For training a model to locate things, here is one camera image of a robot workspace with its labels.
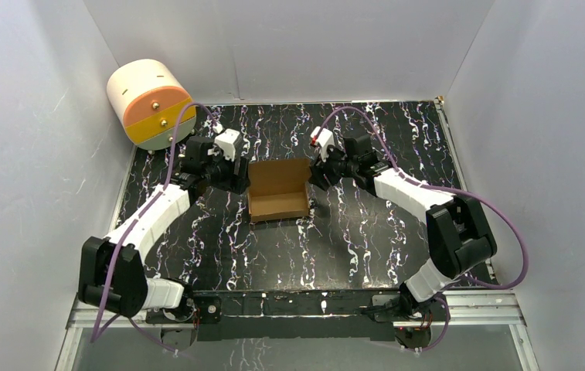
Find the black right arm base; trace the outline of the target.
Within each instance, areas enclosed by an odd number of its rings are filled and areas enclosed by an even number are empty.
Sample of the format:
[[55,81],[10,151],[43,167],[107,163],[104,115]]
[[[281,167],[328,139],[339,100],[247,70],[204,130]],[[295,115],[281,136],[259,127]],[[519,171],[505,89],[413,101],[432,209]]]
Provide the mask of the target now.
[[[434,323],[434,309],[444,310],[444,325],[433,339],[431,326]],[[395,338],[402,350],[422,353],[435,348],[444,338],[451,321],[447,300],[441,293],[426,301],[417,302],[410,294],[402,294],[360,310],[360,313],[374,322],[410,322],[410,325],[395,326]]]

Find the brown cardboard box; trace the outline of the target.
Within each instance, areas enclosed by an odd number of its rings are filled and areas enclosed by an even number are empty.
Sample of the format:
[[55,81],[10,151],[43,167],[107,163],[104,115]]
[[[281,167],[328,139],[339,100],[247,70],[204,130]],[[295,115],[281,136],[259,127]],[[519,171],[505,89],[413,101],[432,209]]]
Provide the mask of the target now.
[[310,160],[289,158],[249,164],[247,203],[253,223],[306,217],[310,213]]

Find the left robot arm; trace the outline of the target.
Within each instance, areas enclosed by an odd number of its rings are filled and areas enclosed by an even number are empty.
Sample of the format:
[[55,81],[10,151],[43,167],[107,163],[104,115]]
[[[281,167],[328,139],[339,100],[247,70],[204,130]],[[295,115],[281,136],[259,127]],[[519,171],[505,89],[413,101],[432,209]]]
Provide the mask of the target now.
[[126,221],[105,237],[82,246],[77,297],[100,310],[130,318],[140,311],[163,309],[177,322],[195,312],[191,288],[171,278],[149,278],[145,260],[162,234],[213,187],[242,194],[250,184],[243,137],[227,129],[214,139],[192,136],[165,183]]

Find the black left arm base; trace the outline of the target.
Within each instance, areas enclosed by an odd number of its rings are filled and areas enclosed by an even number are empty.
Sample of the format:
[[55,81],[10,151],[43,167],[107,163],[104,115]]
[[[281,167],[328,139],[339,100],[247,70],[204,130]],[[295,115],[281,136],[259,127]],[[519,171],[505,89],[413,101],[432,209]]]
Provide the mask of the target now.
[[168,280],[148,282],[148,294],[142,310],[154,312],[166,323],[187,324],[189,344],[195,344],[201,325],[216,325],[221,318],[222,299],[211,294],[195,293],[192,286]]

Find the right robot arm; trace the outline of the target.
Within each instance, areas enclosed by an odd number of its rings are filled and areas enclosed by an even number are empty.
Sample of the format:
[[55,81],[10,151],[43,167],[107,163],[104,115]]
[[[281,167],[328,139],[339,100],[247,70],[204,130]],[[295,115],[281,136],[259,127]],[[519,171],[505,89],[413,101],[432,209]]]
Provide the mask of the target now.
[[399,306],[406,318],[421,319],[435,294],[496,254],[487,217],[475,198],[403,179],[378,157],[365,135],[345,138],[339,149],[329,130],[316,127],[311,145],[320,151],[310,166],[312,185],[328,190],[343,178],[353,179],[360,189],[405,209],[426,227],[429,257],[400,285]]

